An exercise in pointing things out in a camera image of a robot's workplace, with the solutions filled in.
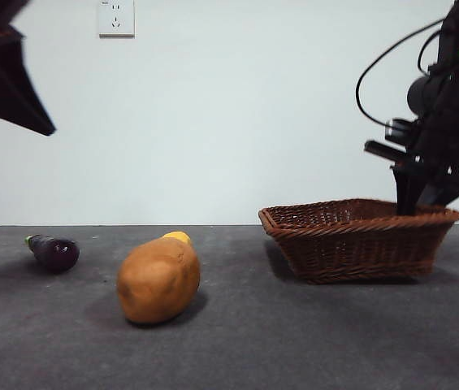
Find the basket rim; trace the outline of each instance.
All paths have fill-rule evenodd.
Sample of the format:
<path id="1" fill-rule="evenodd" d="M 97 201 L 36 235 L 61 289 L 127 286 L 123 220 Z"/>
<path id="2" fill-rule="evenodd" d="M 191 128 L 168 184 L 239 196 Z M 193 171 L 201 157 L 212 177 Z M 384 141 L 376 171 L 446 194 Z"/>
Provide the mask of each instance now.
<path id="1" fill-rule="evenodd" d="M 270 236 L 284 236 L 291 234 L 303 234 L 308 236 L 325 236 L 327 234 L 339 234 L 347 232 L 369 232 L 382 231 L 393 228 L 421 228 L 431 225 L 453 224 L 459 220 L 459 211 L 443 206 L 418 206 L 418 210 L 423 211 L 420 215 L 393 215 L 389 217 L 379 217 L 373 219 L 356 219 L 348 222 L 321 223 L 312 227 L 299 227 L 287 223 L 277 223 L 271 216 L 272 209 L 292 209 L 308 208 L 313 206 L 325 206 L 330 204 L 350 203 L 350 202 L 369 202 L 383 205 L 396 205 L 393 201 L 381 201 L 369 198 L 349 198 L 339 201 L 320 201 L 316 203 L 305 203 L 292 206 L 272 206 L 261 209 L 258 217 L 266 233 Z"/>

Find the black fabric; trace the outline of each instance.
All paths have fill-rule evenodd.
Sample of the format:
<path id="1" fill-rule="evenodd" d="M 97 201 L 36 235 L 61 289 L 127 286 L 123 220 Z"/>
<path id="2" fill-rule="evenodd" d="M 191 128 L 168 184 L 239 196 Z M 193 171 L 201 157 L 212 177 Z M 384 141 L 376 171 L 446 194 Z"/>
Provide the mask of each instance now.
<path id="1" fill-rule="evenodd" d="M 130 249 L 186 231 L 201 285 L 156 327 L 123 318 Z M 37 266 L 32 234 L 81 248 Z M 0 389 L 459 389 L 459 225 L 417 279 L 313 286 L 260 226 L 0 227 Z"/>

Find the black cable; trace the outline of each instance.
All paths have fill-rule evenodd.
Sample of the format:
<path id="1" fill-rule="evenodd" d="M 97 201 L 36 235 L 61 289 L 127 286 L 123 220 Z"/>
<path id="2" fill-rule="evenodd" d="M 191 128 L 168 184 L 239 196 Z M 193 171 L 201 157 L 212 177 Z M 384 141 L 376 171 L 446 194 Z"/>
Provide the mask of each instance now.
<path id="1" fill-rule="evenodd" d="M 398 45 L 400 45 L 402 42 L 404 41 L 408 41 L 411 37 L 414 37 L 416 36 L 417 34 L 420 34 L 422 33 L 423 31 L 426 31 L 427 29 L 429 28 L 432 28 L 433 26 L 436 26 L 437 24 L 439 23 L 442 23 L 446 20 L 446 18 L 442 18 L 442 19 L 439 19 L 439 20 L 436 20 L 435 22 L 433 23 L 430 23 L 428 24 L 427 26 L 424 26 L 422 28 L 420 28 L 419 30 L 417 31 L 414 31 L 410 34 L 408 34 L 407 36 L 405 36 L 404 38 L 400 39 L 399 41 L 397 41 L 396 43 L 394 43 L 392 46 L 390 46 L 386 51 L 384 51 L 384 53 L 382 53 L 373 63 L 370 64 L 370 66 L 362 73 L 361 77 L 359 77 L 359 80 L 357 81 L 357 85 L 356 85 L 356 103 L 357 103 L 357 106 L 359 107 L 359 110 L 361 111 L 361 113 L 367 117 L 369 120 L 371 120 L 372 122 L 375 122 L 377 124 L 380 124 L 381 126 L 384 126 L 385 128 L 394 128 L 396 130 L 401 130 L 400 128 L 397 128 L 397 127 L 394 127 L 392 126 L 391 124 L 387 124 L 387 123 L 384 123 L 384 122 L 381 122 L 380 120 L 374 118 L 373 116 L 371 116 L 370 114 L 368 114 L 365 109 L 362 107 L 362 104 L 361 104 L 361 98 L 359 97 L 359 89 L 361 88 L 361 82 L 362 82 L 362 79 L 365 78 L 366 74 L 370 71 L 370 69 L 372 67 L 374 67 L 384 56 L 386 56 L 386 54 L 390 53 L 392 50 L 394 50 Z"/>
<path id="2" fill-rule="evenodd" d="M 424 42 L 424 45 L 422 45 L 422 48 L 421 48 L 421 52 L 418 54 L 417 68 L 419 71 L 421 71 L 421 73 L 424 76 L 429 76 L 429 73 L 425 71 L 424 69 L 422 69 L 422 66 L 421 66 L 422 55 L 424 54 L 424 50 L 426 50 L 427 46 L 431 43 L 431 41 L 433 41 L 437 36 L 439 36 L 441 32 L 443 32 L 442 29 L 437 30 L 434 33 L 432 33 L 430 37 L 427 38 L 426 42 Z"/>

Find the yellow tip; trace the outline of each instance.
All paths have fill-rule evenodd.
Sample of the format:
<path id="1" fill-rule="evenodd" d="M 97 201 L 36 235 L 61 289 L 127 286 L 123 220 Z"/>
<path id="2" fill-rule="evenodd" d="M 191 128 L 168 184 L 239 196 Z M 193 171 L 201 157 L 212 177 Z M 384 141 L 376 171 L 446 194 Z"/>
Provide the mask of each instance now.
<path id="1" fill-rule="evenodd" d="M 191 238 L 189 238 L 189 236 L 184 232 L 169 232 L 162 237 L 176 238 L 177 240 L 180 240 L 188 245 L 191 245 Z"/>

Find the white wall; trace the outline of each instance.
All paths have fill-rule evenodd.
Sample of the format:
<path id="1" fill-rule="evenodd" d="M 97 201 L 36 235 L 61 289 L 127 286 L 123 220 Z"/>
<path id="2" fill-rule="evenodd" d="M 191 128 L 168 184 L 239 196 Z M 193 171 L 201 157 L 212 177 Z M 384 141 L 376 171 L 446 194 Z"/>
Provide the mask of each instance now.
<path id="1" fill-rule="evenodd" d="M 101 40 L 96 0 L 33 0 L 15 26 L 58 131 L 0 120 L 0 225 L 258 223 L 266 206 L 395 200 L 389 162 L 362 151 L 383 129 L 355 83 L 452 3 L 136 0 L 136 39 Z M 426 37 L 365 80 L 372 114 L 413 118 Z"/>

